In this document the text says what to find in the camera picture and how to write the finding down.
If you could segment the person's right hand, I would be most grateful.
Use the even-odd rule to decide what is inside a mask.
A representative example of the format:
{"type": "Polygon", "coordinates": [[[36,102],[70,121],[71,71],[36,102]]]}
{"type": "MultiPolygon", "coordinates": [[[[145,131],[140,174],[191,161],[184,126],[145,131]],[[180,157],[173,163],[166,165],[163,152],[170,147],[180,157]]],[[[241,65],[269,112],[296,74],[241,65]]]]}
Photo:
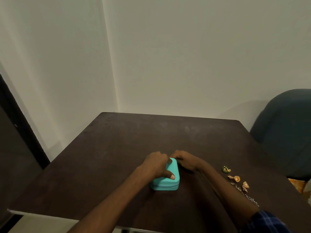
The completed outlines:
{"type": "Polygon", "coordinates": [[[183,163],[180,166],[190,171],[199,171],[204,165],[204,162],[205,161],[199,157],[183,151],[183,163]]]}

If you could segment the person's left hand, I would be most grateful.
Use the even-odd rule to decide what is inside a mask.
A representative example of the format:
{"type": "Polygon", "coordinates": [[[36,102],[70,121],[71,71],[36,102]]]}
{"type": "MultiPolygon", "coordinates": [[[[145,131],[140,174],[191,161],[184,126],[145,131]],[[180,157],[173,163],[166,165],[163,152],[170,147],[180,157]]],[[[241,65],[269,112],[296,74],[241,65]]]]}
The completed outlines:
{"type": "Polygon", "coordinates": [[[143,163],[137,168],[139,178],[144,182],[151,182],[154,179],[163,177],[163,171],[166,169],[166,164],[172,160],[165,153],[160,151],[147,155],[143,163]]]}

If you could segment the turquoise jewellery box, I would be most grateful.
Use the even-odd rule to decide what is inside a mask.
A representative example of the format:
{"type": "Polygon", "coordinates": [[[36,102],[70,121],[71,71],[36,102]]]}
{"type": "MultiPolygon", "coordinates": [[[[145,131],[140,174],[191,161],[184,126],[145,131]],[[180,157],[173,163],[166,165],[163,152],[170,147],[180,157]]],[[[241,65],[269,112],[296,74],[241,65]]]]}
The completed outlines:
{"type": "Polygon", "coordinates": [[[150,183],[150,187],[153,190],[157,191],[176,191],[179,188],[179,183],[180,183],[180,174],[179,174],[179,168],[178,168],[178,163],[175,158],[170,158],[172,162],[169,164],[166,164],[166,169],[170,172],[173,173],[175,176],[175,179],[170,179],[170,178],[157,178],[154,179],[150,183]]]}

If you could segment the person's right forearm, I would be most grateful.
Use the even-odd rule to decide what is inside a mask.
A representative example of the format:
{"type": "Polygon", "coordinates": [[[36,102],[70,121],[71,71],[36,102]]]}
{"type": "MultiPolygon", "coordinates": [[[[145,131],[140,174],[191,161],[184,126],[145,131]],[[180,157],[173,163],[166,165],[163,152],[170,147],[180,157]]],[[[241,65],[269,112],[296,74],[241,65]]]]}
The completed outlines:
{"type": "Polygon", "coordinates": [[[199,158],[196,166],[216,192],[237,230],[241,230],[259,211],[259,207],[248,200],[206,161],[199,158]]]}

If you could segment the person's left forearm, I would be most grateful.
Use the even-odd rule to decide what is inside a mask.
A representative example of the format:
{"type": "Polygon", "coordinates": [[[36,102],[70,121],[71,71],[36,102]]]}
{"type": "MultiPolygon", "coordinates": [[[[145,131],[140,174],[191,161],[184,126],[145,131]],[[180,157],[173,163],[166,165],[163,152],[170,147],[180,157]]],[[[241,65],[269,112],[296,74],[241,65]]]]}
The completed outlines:
{"type": "Polygon", "coordinates": [[[112,233],[132,199],[155,178],[156,168],[140,165],[109,196],[76,223],[67,233],[112,233]]]}

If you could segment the blue plaid shirt sleeve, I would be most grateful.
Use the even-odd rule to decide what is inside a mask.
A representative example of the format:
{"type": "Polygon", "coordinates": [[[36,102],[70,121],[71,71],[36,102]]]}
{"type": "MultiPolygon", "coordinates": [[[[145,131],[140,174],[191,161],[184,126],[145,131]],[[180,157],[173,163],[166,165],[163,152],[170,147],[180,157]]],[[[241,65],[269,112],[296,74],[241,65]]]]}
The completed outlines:
{"type": "Polygon", "coordinates": [[[292,233],[279,218],[268,211],[255,213],[238,233],[292,233]]]}

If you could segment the dark blue upholstered chair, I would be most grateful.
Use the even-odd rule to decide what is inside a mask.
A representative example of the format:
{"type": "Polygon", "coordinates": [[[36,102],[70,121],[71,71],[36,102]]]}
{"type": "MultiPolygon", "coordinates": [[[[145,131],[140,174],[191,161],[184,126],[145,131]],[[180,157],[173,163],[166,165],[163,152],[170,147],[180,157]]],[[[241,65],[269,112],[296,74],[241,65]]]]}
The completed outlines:
{"type": "Polygon", "coordinates": [[[283,175],[311,179],[311,89],[292,89],[271,99],[250,134],[283,175]]]}

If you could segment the orange patterned cloth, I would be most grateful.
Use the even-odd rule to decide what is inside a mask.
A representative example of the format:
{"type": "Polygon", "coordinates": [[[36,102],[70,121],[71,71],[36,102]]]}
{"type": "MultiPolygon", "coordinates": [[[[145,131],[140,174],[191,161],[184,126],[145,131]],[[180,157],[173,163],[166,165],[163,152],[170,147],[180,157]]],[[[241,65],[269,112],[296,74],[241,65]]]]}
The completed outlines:
{"type": "Polygon", "coordinates": [[[304,189],[305,189],[305,185],[306,185],[306,181],[303,181],[303,180],[296,180],[296,179],[291,179],[291,178],[288,178],[288,180],[290,181],[291,184],[293,184],[293,186],[296,188],[296,190],[299,192],[299,193],[303,193],[304,192],[304,189]]]}

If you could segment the dark door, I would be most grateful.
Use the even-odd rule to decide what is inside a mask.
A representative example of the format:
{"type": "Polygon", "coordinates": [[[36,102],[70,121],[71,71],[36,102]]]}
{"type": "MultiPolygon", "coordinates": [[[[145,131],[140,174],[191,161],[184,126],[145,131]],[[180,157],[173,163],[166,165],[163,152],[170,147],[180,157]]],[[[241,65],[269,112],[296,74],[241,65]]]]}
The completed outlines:
{"type": "Polygon", "coordinates": [[[0,233],[20,220],[10,206],[49,164],[41,145],[0,74],[0,233]]]}

